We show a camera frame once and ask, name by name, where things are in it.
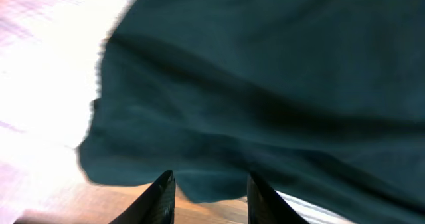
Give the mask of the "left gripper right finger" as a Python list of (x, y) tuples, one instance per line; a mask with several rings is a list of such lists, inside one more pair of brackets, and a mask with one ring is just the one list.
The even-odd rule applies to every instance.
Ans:
[(309, 224), (258, 174), (247, 181), (249, 224)]

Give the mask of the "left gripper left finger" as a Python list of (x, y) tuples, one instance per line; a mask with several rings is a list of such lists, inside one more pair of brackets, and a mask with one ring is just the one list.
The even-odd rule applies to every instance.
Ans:
[(174, 224), (176, 183), (173, 172), (163, 172), (110, 224)]

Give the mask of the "black polo shirt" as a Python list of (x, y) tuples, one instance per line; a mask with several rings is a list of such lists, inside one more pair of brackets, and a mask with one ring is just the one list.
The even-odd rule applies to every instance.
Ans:
[(95, 183), (171, 169), (202, 203), (253, 171), (356, 223), (424, 222), (424, 0), (136, 0), (93, 107)]

